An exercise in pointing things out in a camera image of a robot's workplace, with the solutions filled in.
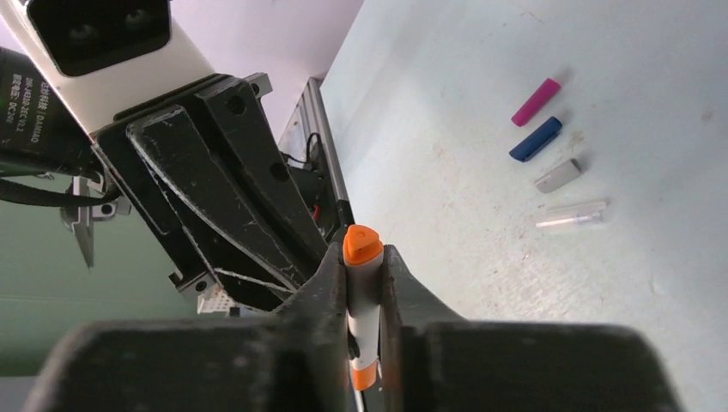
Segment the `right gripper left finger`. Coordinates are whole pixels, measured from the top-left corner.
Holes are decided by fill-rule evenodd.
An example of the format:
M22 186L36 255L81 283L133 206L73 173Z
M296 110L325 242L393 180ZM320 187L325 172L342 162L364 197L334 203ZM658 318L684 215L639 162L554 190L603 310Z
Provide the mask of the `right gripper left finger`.
M272 313L106 321L51 351L27 411L345 411L345 281L339 245Z

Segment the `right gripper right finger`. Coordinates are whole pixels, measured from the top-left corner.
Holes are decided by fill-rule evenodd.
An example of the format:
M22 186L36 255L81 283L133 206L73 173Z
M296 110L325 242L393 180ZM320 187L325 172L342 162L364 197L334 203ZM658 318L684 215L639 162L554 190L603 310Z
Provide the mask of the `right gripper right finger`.
M616 324L469 320L384 252L386 411L679 411L655 348Z

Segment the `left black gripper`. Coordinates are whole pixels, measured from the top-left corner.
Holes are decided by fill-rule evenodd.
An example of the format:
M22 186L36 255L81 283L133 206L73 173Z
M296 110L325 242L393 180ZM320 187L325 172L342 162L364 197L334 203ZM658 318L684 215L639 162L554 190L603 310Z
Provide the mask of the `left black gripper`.
M97 136L178 288L293 292L326 252L265 117L270 91L265 73L206 76L117 114Z

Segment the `orange capped marker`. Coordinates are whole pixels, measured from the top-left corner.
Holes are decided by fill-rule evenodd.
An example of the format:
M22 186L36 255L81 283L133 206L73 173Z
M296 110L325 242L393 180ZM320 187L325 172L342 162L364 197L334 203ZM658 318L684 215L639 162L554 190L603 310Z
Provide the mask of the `orange capped marker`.
M351 225L343 238L347 321L358 353L349 361L352 386L365 391L376 381L379 362L380 268L384 244L379 234Z

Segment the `blue pen cap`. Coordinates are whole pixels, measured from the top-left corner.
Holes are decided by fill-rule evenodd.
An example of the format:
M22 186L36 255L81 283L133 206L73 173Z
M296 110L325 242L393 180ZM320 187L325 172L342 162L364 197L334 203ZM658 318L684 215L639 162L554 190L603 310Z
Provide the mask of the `blue pen cap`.
M516 161L527 162L548 146L561 132L562 121L550 117L536 128L528 137L509 151Z

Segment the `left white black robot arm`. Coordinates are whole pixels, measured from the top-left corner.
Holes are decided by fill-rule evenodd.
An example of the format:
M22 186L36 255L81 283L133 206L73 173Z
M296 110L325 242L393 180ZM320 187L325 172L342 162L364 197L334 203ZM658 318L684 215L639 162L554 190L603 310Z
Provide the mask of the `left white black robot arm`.
M263 73L213 70L192 45L84 45L55 64L1 52L1 162L92 179L100 197L3 181L1 197L141 215L179 289L219 284L271 309L314 274L327 244L276 146Z

